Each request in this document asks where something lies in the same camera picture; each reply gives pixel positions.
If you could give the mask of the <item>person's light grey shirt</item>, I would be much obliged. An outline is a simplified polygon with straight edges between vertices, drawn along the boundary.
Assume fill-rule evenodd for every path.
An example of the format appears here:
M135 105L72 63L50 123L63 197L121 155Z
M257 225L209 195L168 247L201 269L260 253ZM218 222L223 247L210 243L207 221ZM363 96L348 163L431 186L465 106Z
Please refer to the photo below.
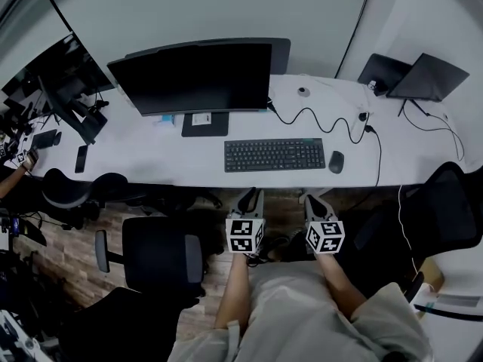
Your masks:
M168 362L434 362L429 339L400 287L387 284L347 319L318 261L249 269L251 313L177 342Z

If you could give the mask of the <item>small dark grey desk divider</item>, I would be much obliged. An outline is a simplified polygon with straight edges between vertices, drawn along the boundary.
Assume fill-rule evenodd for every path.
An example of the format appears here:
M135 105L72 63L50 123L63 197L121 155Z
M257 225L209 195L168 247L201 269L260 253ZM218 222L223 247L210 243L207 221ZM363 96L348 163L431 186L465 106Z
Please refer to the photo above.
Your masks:
M391 91L410 71L412 65L380 54L372 54L357 82L368 86L372 80L384 81Z

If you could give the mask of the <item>cardboard box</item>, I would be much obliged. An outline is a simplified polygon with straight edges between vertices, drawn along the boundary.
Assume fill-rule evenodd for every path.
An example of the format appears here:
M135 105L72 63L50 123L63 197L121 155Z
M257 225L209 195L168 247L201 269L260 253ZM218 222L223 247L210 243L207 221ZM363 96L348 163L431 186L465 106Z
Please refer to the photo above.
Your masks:
M418 291L423 284L428 284L432 292L438 293L445 282L445 277L432 258L413 261L413 274L409 277L406 292Z

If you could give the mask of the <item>large black desktop monitor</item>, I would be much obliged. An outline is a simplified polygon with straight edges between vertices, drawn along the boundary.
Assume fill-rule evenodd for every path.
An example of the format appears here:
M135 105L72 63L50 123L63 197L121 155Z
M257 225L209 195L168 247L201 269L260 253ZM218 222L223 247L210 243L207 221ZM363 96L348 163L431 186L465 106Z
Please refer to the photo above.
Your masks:
M143 117L183 114L183 137L225 137L231 112L266 108L269 44L187 46L120 59L107 67ZM192 114L211 124L192 126Z

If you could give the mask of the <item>black computer mouse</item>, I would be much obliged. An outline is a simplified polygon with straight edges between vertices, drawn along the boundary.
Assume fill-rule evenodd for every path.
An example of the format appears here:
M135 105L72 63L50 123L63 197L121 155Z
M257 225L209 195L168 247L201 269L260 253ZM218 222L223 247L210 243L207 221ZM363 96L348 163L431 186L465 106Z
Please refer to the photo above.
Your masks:
M331 154L331 158L328 164L329 171L334 174L341 174L341 172L343 171L344 162L344 154L340 151L334 150Z

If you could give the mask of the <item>black keyboard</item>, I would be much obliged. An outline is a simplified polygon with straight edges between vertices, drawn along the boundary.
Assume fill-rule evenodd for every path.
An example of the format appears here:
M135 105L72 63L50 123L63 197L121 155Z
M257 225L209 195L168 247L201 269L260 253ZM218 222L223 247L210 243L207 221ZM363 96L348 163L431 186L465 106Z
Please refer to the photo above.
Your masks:
M326 168L321 138L229 140L224 142L226 173Z

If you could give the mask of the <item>black mesh office chair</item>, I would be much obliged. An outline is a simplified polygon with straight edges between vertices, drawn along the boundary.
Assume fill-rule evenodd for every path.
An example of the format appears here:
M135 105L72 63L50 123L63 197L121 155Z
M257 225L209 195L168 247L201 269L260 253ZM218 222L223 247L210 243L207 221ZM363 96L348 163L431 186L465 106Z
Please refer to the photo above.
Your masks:
M411 300L416 291L406 289L414 260L472 248L483 238L481 201L454 162L401 191L396 201L348 210L340 219L346 238L335 258L366 297L395 282Z

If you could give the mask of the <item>person's left forearm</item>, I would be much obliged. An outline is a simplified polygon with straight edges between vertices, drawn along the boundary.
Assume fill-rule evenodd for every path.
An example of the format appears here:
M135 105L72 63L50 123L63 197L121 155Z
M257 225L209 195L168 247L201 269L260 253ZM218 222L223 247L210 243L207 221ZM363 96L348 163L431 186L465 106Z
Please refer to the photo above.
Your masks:
M229 277L214 322L214 329L227 329L237 321L243 333L251 313L251 292L247 258L234 253Z

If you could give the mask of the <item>person's right forearm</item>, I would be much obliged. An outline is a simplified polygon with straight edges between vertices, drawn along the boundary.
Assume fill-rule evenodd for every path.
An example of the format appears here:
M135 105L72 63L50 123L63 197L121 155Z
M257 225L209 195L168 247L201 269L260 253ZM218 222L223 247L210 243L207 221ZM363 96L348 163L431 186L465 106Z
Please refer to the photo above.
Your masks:
M352 284L333 255L318 254L316 258L318 264L321 266L326 284L339 311L350 320L352 314L364 304L367 299Z

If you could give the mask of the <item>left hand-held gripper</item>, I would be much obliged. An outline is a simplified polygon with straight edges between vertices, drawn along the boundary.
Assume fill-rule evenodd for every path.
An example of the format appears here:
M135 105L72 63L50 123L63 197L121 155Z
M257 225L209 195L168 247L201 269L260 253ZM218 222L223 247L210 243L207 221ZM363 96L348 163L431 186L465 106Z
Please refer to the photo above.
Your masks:
M248 209L254 197L253 206ZM264 236L263 190L251 187L232 202L226 218L226 242L231 253L254 255Z

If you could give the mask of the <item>white desk leg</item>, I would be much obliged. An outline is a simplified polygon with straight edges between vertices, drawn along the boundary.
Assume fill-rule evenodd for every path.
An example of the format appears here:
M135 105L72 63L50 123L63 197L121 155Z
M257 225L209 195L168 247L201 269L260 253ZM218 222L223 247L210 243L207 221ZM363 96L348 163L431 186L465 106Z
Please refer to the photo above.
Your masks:
M314 198L320 198L322 195L328 193L331 190L332 188L329 187L301 189L301 195L298 198L298 203L303 204L308 195L311 195Z

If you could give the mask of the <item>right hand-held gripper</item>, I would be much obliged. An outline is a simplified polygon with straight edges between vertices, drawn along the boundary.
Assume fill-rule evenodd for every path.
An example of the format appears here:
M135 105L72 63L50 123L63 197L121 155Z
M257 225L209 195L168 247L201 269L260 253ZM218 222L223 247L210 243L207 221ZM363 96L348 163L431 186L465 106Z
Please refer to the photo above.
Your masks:
M346 237L343 222L334 212L333 207L313 195L307 195L304 201L306 248L309 253L339 253Z

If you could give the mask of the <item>black monitor with heavy base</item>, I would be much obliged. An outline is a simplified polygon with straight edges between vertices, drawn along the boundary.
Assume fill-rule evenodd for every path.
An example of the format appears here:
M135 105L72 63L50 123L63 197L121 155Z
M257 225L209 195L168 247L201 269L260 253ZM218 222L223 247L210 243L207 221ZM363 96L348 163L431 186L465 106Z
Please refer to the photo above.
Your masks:
M95 138L107 123L100 110L96 106L87 107L74 98L63 100L40 75L38 82L52 112L75 130L87 145L95 144Z

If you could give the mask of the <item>black smartphone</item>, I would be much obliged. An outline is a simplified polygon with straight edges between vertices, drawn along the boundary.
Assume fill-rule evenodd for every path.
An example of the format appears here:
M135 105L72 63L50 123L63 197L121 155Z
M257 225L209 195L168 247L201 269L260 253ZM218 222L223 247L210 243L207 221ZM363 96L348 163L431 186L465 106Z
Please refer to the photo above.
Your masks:
M83 173L85 169L85 162L88 153L88 146L80 146L78 148L76 163L75 163L75 173Z

